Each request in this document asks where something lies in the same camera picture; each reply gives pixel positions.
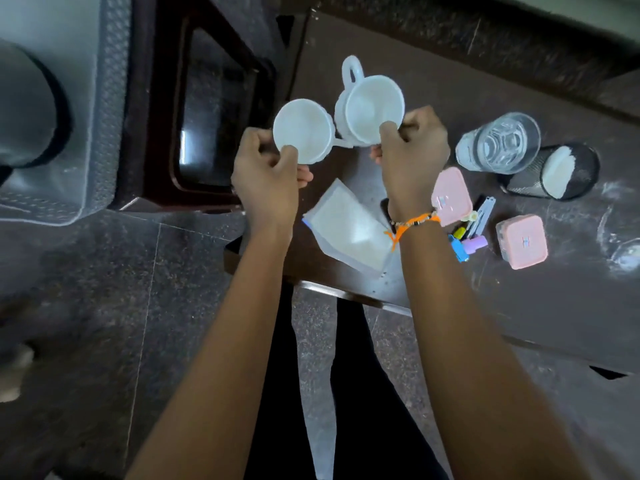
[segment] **black pants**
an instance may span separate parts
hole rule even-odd
[[[245,480],[316,478],[300,397],[292,293],[283,283]],[[333,478],[446,479],[378,362],[362,305],[338,299],[335,342]]]

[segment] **orange thread bracelet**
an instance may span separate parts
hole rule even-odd
[[[385,231],[385,234],[387,234],[391,238],[391,241],[393,241],[394,243],[393,247],[391,247],[391,252],[396,250],[396,244],[400,242],[402,234],[404,234],[405,231],[409,229],[409,227],[419,226],[420,224],[423,224],[427,221],[440,222],[440,218],[435,214],[423,214],[421,216],[409,219],[404,223],[392,222],[392,224],[396,226],[396,235],[394,235],[391,231]]]

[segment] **white cup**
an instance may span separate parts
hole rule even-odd
[[[354,146],[380,144],[380,125],[393,121],[398,127],[404,118],[404,96],[392,79],[384,75],[364,77],[355,55],[342,63],[344,90],[335,103],[338,133]]]
[[[332,147],[353,148],[335,137],[329,113],[311,99],[293,99],[282,106],[273,121],[273,140],[278,147],[286,144],[298,150],[298,163],[311,165],[324,159]]]

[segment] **mesh pen holder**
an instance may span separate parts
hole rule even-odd
[[[562,197],[556,198],[545,188],[542,176],[549,157],[562,146],[571,149],[575,166]],[[528,167],[514,175],[499,175],[498,181],[502,191],[508,194],[568,201],[588,193],[599,175],[600,160],[596,151],[583,143],[570,143],[540,148]]]

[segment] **pink container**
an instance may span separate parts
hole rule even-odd
[[[500,222],[495,229],[502,257],[512,268],[522,269],[547,259],[547,238],[540,217],[514,217]]]
[[[449,167],[440,172],[431,195],[431,205],[436,209],[440,225],[448,226],[468,216],[474,209],[462,172]]]

